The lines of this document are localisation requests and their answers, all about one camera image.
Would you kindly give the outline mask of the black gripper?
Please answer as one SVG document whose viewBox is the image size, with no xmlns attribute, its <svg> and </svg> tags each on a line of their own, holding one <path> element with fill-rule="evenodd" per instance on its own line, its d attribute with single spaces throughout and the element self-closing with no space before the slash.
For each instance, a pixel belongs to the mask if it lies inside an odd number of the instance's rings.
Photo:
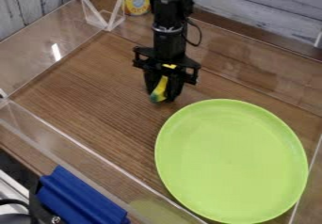
<svg viewBox="0 0 322 224">
<path fill-rule="evenodd" d="M 158 96 L 162 74 L 168 76 L 166 101 L 174 102 L 182 94 L 183 84 L 195 85 L 202 65 L 186 55 L 187 30 L 154 32 L 154 46 L 134 48 L 134 66 L 143 70 L 147 93 Z"/>
</svg>

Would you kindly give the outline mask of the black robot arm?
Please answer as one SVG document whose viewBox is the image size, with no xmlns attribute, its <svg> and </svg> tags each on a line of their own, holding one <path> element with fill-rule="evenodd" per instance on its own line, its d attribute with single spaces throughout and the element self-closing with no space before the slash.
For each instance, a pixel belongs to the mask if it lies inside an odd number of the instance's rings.
<svg viewBox="0 0 322 224">
<path fill-rule="evenodd" d="M 150 4 L 154 46 L 134 48 L 134 66 L 143 70 L 151 102 L 174 102 L 183 85 L 198 83 L 202 65 L 186 55 L 186 44 L 198 47 L 203 33 L 190 20 L 194 0 L 150 0 Z"/>
</svg>

